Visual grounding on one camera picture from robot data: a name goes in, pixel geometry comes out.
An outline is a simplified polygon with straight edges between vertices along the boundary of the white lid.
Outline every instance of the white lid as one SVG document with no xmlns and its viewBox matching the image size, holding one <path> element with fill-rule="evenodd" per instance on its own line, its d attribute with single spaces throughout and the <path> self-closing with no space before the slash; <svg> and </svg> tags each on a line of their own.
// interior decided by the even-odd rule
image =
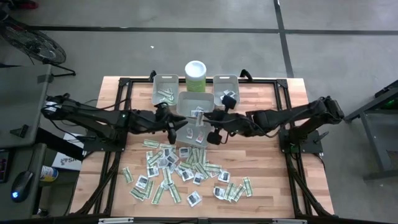
<svg viewBox="0 0 398 224">
<path fill-rule="evenodd" d="M 200 61 L 188 62 L 185 66 L 185 73 L 189 78 L 201 80 L 203 76 L 206 76 L 206 65 Z"/>
</svg>

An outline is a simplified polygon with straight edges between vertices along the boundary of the gray floor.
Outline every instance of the gray floor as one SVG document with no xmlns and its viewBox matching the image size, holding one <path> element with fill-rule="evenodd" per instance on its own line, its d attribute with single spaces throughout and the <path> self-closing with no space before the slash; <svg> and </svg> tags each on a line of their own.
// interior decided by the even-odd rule
<svg viewBox="0 0 398 224">
<path fill-rule="evenodd" d="M 271 0 L 41 0 L 40 7 L 13 16 L 34 25 L 121 27 L 277 28 Z M 287 29 L 397 30 L 395 0 L 280 0 Z M 69 92 L 86 101 L 98 96 L 105 75 L 183 74 L 201 60 L 209 75 L 286 77 L 278 34 L 45 32 L 67 52 L 66 67 L 78 76 L 55 80 L 49 95 Z M 294 75 L 304 78 L 310 100 L 331 95 L 348 114 L 397 79 L 398 36 L 288 35 Z M 30 65 L 0 41 L 0 62 Z M 48 121 L 42 126 L 61 135 Z M 68 128 L 80 132 L 79 128 Z M 325 126 L 326 175 L 335 213 L 344 218 L 398 222 L 398 179 L 364 182 L 377 171 L 360 122 Z M 67 200 L 52 200 L 52 214 Z"/>
</svg>

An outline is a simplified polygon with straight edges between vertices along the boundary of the wooden table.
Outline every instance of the wooden table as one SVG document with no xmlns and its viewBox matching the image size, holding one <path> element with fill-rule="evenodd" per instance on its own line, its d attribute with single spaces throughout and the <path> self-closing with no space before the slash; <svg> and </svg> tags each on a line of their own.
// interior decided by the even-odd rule
<svg viewBox="0 0 398 224">
<path fill-rule="evenodd" d="M 118 81 L 120 77 L 104 77 L 97 107 L 112 105 L 115 102 Z M 287 79 L 292 106 L 308 103 L 304 80 L 301 78 Z M 185 84 L 180 84 L 180 91 L 185 91 Z M 235 109 L 238 113 L 249 110 L 276 110 L 275 94 L 272 85 L 242 84 L 239 86 L 241 104 Z M 207 84 L 207 92 L 212 92 L 212 84 Z M 282 90 L 282 102 L 285 104 Z M 151 104 L 152 84 L 135 83 L 132 89 L 132 107 L 139 110 L 153 110 Z M 129 191 L 134 187 L 140 174 L 146 172 L 146 152 L 151 148 L 142 146 L 144 139 L 167 143 L 167 133 L 129 134 L 126 150 L 122 153 L 118 172 L 118 180 L 114 194 L 113 217 L 209 217 L 209 218 L 292 218 L 294 217 L 292 199 L 285 157 L 279 150 L 278 138 L 235 136 L 229 138 L 226 145 L 210 145 L 207 149 L 207 159 L 212 164 L 220 164 L 231 173 L 231 181 L 242 183 L 243 177 L 250 177 L 253 186 L 253 196 L 246 198 L 245 194 L 238 203 L 218 200 L 213 195 L 214 186 L 226 188 L 226 184 L 217 178 L 208 179 L 197 186 L 192 181 L 183 182 L 176 174 L 172 178 L 181 194 L 182 202 L 174 204 L 169 191 L 165 191 L 159 205 L 151 201 L 157 186 L 163 181 L 162 172 L 154 177 L 155 185 L 150 200 L 138 201 Z M 94 192 L 100 179 L 103 152 L 95 152 L 83 161 L 78 178 L 71 212 L 77 211 Z M 314 196 L 323 207 L 333 213 L 325 171 L 319 158 L 314 155 L 302 156 L 307 184 Z M 129 166 L 135 179 L 127 184 L 121 174 L 121 169 Z M 187 196 L 197 191 L 203 200 L 191 208 Z M 101 211 L 106 204 L 108 188 L 104 191 Z M 304 211 L 302 193 L 298 190 L 300 208 Z"/>
</svg>

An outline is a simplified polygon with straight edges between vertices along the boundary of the plastic container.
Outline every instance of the plastic container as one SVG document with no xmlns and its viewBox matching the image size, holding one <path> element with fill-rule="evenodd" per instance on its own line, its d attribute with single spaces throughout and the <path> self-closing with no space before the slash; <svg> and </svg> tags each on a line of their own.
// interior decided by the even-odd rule
<svg viewBox="0 0 398 224">
<path fill-rule="evenodd" d="M 42 166 L 42 172 L 40 173 L 40 181 L 53 182 L 58 177 L 58 170 L 53 167 Z"/>
<path fill-rule="evenodd" d="M 214 95 L 211 93 L 195 93 L 183 91 L 178 96 L 177 113 L 191 117 L 191 111 L 200 106 L 207 112 L 214 109 Z"/>
<path fill-rule="evenodd" d="M 152 104 L 156 105 L 160 103 L 160 99 L 164 96 L 159 94 L 159 90 L 171 88 L 174 94 L 174 104 L 169 104 L 170 106 L 175 106 L 178 101 L 178 75 L 156 75 L 154 78 L 154 87 L 152 90 Z"/>
<path fill-rule="evenodd" d="M 196 120 L 192 118 L 187 118 L 188 124 L 186 124 L 184 127 L 180 128 L 176 133 L 177 133 L 177 138 L 176 140 L 179 142 L 183 142 L 185 144 L 188 144 L 189 146 L 194 146 L 194 147 L 199 147 L 201 149 L 204 149 L 207 147 L 208 142 L 207 142 L 207 135 L 209 135 L 211 131 L 211 125 L 209 123 L 205 123 L 204 126 L 196 127 Z M 193 131 L 193 137 L 192 139 L 187 138 L 187 128 L 192 128 Z M 203 132 L 204 138 L 201 143 L 197 142 L 197 137 L 199 136 L 200 131 Z"/>
<path fill-rule="evenodd" d="M 187 91 L 206 91 L 206 65 L 200 61 L 188 62 L 185 66 Z"/>
<path fill-rule="evenodd" d="M 233 98 L 236 100 L 236 106 L 239 105 L 241 98 L 239 95 L 239 81 L 236 75 L 215 75 L 213 77 L 214 103 L 216 106 L 223 106 L 221 96 L 225 90 L 234 91 Z"/>
</svg>

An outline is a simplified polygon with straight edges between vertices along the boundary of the can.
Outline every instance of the can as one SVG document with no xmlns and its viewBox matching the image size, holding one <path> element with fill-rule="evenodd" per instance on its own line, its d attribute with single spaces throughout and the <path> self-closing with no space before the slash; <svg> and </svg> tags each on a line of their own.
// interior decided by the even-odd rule
<svg viewBox="0 0 398 224">
<path fill-rule="evenodd" d="M 42 173 L 40 174 L 40 181 L 53 182 L 58 177 L 58 170 L 53 167 L 42 166 Z"/>
<path fill-rule="evenodd" d="M 206 65 L 194 60 L 185 66 L 185 81 L 187 91 L 205 92 L 206 90 Z"/>
</svg>

